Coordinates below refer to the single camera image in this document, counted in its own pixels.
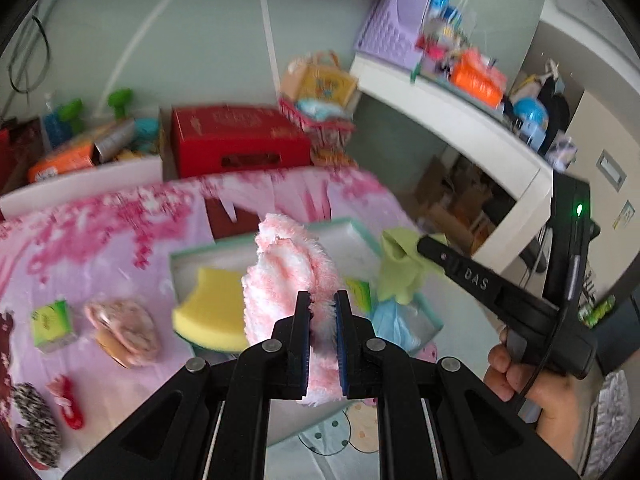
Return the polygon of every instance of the blue ball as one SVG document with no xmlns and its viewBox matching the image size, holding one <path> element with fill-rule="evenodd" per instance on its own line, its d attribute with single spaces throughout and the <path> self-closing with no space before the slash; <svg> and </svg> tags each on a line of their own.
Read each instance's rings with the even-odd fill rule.
<svg viewBox="0 0 640 480">
<path fill-rule="evenodd" d="M 546 130 L 549 124 L 549 114 L 546 112 L 545 106 L 532 97 L 520 99 L 513 105 L 513 111 L 523 121 L 537 123 L 543 130 Z"/>
</svg>

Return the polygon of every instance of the red basket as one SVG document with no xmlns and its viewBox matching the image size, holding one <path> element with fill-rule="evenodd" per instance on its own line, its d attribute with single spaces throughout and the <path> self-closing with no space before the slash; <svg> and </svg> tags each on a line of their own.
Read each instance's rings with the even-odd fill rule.
<svg viewBox="0 0 640 480">
<path fill-rule="evenodd" d="M 295 105 L 281 97 L 278 100 L 281 113 L 293 124 L 305 132 L 314 146 L 333 146 L 343 149 L 351 140 L 356 129 L 351 121 L 338 119 L 334 121 L 316 121 L 307 117 Z"/>
</svg>

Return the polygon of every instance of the light green glove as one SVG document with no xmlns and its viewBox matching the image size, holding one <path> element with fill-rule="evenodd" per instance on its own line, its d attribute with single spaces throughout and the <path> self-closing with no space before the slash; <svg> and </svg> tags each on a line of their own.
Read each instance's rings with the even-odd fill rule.
<svg viewBox="0 0 640 480">
<path fill-rule="evenodd" d="M 446 244 L 445 235 L 431 235 Z M 418 254 L 421 235 L 398 227 L 382 233 L 382 264 L 378 280 L 378 301 L 396 297 L 399 304 L 411 303 L 428 272 L 444 273 L 439 265 Z"/>
</svg>

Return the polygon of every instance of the yellow sponge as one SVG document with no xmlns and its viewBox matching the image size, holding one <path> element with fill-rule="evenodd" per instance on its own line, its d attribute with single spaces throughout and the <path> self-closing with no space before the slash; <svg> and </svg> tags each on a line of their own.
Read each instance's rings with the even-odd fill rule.
<svg viewBox="0 0 640 480">
<path fill-rule="evenodd" d="M 197 346 L 222 352 L 241 352 L 244 336 L 242 272 L 201 267 L 198 286 L 174 310 L 174 330 Z"/>
</svg>

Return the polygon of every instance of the silver screw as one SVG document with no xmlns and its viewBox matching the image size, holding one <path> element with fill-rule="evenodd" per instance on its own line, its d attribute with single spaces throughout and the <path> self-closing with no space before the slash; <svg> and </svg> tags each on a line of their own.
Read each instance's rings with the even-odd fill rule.
<svg viewBox="0 0 640 480">
<path fill-rule="evenodd" d="M 447 372 L 457 372 L 460 370 L 460 361 L 458 361 L 455 357 L 445 357 L 442 360 L 442 367 Z"/>
<path fill-rule="evenodd" d="M 202 357 L 192 357 L 187 361 L 187 364 L 185 364 L 184 367 L 187 368 L 188 372 L 196 374 L 204 370 L 206 364 L 207 362 Z"/>
<path fill-rule="evenodd" d="M 384 350 L 386 343 L 377 337 L 372 337 L 367 341 L 367 348 L 373 352 L 380 352 Z"/>
<path fill-rule="evenodd" d="M 282 343 L 277 339 L 267 339 L 264 343 L 262 343 L 262 349 L 265 352 L 277 352 L 282 348 Z"/>
</svg>

